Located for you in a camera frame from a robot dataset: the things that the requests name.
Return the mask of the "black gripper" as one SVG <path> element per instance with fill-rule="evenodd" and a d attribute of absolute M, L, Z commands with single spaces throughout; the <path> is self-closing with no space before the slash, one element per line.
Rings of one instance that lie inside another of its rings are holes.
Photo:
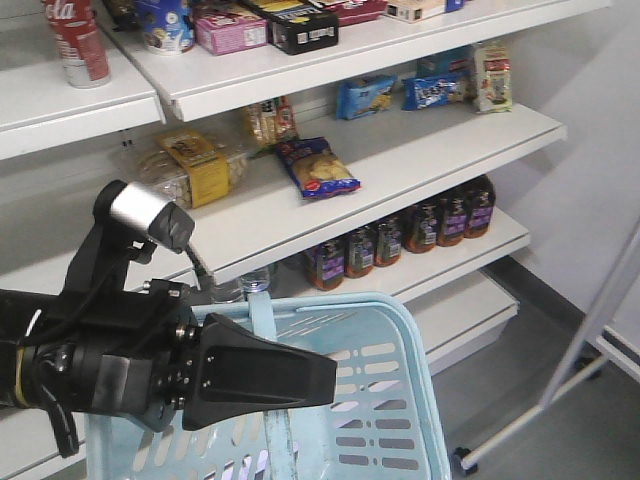
<path fill-rule="evenodd" d="M 146 292 L 102 290 L 77 324 L 64 408 L 126 418 L 151 431 L 175 416 L 181 351 L 195 323 L 191 285 L 153 279 Z M 334 401 L 337 362 L 265 340 L 226 316 L 205 317 L 185 373 L 182 428 Z"/>

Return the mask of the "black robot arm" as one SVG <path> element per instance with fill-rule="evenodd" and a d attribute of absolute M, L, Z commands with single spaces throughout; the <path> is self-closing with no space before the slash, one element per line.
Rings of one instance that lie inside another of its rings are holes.
<path fill-rule="evenodd" d="M 75 455 L 74 415 L 186 431 L 244 414 L 326 405 L 337 365 L 256 336 L 230 318 L 198 320 L 168 282 L 148 293 L 1 294 L 1 401 L 48 417 L 59 454 Z"/>

